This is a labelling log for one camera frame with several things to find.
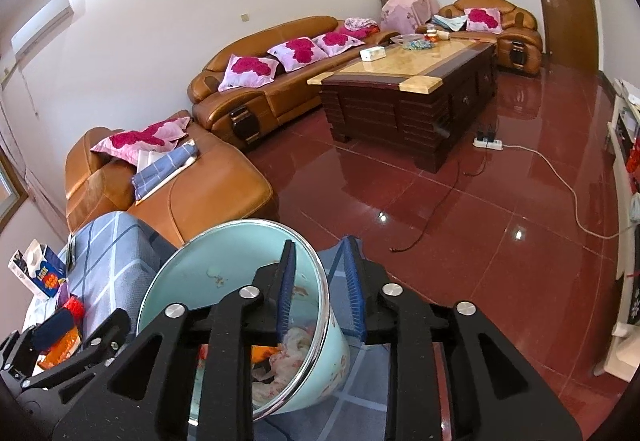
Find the pink floral pillow on chaise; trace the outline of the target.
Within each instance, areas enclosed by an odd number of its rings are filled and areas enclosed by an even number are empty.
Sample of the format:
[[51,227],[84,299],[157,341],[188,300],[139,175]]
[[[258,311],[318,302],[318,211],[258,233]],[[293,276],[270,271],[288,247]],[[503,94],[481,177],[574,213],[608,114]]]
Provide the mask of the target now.
[[136,166],[140,152],[170,152],[177,142],[186,136],[190,116],[161,120],[143,130],[116,132],[96,143],[91,148],[94,153],[107,154]]

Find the blue LOOK drink carton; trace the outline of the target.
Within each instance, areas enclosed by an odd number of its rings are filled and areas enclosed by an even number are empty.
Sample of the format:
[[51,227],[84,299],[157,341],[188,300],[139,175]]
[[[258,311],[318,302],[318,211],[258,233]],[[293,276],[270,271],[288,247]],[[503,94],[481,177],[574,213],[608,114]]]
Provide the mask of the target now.
[[66,281],[66,263],[48,245],[36,239],[27,247],[23,259],[29,279],[38,291],[48,298],[55,297]]

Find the pink cloth covered object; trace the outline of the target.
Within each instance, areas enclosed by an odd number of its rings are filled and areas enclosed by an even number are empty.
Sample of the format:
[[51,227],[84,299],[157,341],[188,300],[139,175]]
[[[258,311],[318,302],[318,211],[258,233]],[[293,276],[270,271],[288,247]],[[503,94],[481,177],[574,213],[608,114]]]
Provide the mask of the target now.
[[382,31],[413,34],[437,12],[434,0],[388,0],[382,8]]

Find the light blue trash bucket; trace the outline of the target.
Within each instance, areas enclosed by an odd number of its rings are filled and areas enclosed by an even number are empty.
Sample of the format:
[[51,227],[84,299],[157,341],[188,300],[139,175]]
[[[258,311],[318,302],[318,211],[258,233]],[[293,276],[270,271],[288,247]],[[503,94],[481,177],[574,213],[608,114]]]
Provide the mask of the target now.
[[[296,261],[299,246],[314,249],[302,235],[300,237],[299,242],[294,242]],[[258,268],[250,283],[230,291],[213,305],[190,310],[183,303],[171,303],[150,324],[137,328],[137,332],[143,334],[157,319],[180,322],[180,334],[174,345],[194,352],[186,358],[186,370],[180,379],[191,400],[189,421],[192,426],[206,423],[213,414],[224,413],[232,423],[249,418],[262,419],[273,414],[303,389],[321,361],[329,326],[334,320],[325,276],[318,279],[320,302],[317,322],[302,367],[280,395],[264,406],[254,406],[250,362],[252,347],[278,346],[282,341],[277,332],[277,270],[280,258]]]

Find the white air conditioner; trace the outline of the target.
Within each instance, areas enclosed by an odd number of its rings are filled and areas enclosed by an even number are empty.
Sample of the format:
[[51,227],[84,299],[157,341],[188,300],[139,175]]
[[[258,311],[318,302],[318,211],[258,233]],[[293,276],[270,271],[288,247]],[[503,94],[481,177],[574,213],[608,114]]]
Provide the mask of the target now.
[[73,15],[70,0],[50,0],[12,36],[15,60],[21,61],[35,44]]

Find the white TV cabinet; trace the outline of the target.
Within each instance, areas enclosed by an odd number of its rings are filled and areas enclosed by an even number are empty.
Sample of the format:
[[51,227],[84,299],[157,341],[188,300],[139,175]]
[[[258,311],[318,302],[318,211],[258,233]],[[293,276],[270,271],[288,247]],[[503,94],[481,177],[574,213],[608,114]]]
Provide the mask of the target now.
[[622,283],[622,292],[611,343],[598,371],[629,383],[639,369],[639,89],[622,79],[613,80],[613,89],[608,144],[615,155],[615,279]]

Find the window with white frame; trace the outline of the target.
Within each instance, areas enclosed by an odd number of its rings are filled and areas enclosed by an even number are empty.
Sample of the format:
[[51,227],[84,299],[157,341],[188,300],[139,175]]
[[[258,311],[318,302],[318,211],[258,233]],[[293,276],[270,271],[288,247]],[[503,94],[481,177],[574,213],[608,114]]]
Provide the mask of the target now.
[[0,162],[0,231],[3,231],[17,210],[27,201],[28,194],[23,181],[3,150],[0,150]]

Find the white milk carton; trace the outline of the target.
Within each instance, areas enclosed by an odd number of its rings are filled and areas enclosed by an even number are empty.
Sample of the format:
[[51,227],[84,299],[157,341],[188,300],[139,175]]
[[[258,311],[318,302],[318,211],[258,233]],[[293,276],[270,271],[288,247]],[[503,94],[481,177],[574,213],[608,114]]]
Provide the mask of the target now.
[[10,258],[8,262],[8,269],[34,296],[41,297],[43,295],[40,287],[29,276],[26,261],[19,250],[17,250]]

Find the folded blue plaid cloth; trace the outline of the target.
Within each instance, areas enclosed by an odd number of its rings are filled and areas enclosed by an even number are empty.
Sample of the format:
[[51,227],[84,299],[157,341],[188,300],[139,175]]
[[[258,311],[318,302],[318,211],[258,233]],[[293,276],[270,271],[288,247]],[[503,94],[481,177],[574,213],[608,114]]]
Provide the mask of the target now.
[[134,198],[141,202],[154,191],[163,187],[181,170],[191,166],[198,159],[198,147],[193,141],[177,146],[172,151],[158,157],[134,175]]

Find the blue plaid tablecloth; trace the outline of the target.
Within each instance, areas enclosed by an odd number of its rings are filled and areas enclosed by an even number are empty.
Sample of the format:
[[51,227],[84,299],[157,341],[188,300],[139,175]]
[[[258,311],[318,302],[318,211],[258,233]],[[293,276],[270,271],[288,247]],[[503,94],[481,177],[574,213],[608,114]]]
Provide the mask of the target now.
[[[250,283],[258,268],[278,261],[285,241],[301,239],[288,227],[267,221],[226,223],[180,249],[135,239],[132,233],[134,223],[122,215],[101,218],[79,233],[70,284],[87,306],[87,333],[116,307],[136,313],[134,325],[144,328],[171,303],[190,310],[213,305]],[[390,350],[363,346],[356,336],[345,271],[355,253],[347,239],[320,253],[297,248],[292,325],[316,326],[319,276],[328,281],[334,320],[322,359],[305,386],[254,424],[255,439],[383,439]],[[318,263],[312,262],[314,256]]]

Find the small dark green packet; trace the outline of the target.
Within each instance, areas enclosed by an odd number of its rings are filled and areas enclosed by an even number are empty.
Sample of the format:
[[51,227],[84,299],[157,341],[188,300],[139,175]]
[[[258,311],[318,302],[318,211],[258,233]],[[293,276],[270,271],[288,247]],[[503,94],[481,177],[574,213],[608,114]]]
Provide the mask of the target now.
[[74,263],[75,263],[75,249],[76,249],[76,236],[71,234],[68,237],[66,244],[66,272],[70,273],[72,271]]

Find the orange snack wrapper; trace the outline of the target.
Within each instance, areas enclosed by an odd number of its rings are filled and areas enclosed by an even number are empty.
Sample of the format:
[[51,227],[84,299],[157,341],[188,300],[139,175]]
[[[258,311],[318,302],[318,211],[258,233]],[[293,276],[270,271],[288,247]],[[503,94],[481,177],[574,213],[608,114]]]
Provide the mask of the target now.
[[58,339],[51,349],[37,362],[43,371],[52,369],[68,360],[81,346],[81,337],[78,328],[74,326]]

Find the brown leather chaise sofa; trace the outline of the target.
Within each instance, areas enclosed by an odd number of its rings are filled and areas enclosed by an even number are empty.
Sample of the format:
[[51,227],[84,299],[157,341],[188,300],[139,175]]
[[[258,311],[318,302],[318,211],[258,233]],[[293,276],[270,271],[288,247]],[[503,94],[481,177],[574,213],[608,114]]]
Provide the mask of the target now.
[[137,202],[131,182],[136,167],[91,149],[113,134],[106,127],[91,128],[67,153],[66,224],[70,232],[121,210],[181,246],[227,221],[280,219],[278,195],[265,176],[239,149],[194,122],[186,127],[186,140],[195,142],[198,158]]

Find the brown leather three-seat sofa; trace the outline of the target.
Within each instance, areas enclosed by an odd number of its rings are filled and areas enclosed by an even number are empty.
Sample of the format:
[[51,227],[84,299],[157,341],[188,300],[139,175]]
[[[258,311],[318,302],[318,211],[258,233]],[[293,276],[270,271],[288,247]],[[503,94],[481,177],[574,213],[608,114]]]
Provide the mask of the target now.
[[359,51],[373,46],[387,46],[395,31],[375,32],[363,39],[359,47],[349,49],[338,56],[323,58],[294,72],[285,71],[279,65],[271,83],[256,87],[239,87],[221,91],[224,71],[232,56],[265,59],[268,50],[289,40],[320,35],[338,30],[343,25],[333,16],[306,16],[242,37],[218,51],[186,88],[192,102],[192,114],[201,127],[239,149],[246,140],[233,130],[231,113],[253,114],[258,121],[258,136],[263,137],[283,124],[295,120],[321,104],[319,94],[307,80],[324,71],[360,57]]

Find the clear white plastic bag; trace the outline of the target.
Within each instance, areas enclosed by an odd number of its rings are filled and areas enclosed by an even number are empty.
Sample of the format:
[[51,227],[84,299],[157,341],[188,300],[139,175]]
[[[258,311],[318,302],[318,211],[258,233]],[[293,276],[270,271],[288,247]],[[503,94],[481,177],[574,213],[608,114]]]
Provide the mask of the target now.
[[255,407],[269,403],[291,383],[311,346],[312,327],[292,326],[278,346],[253,346],[252,399]]

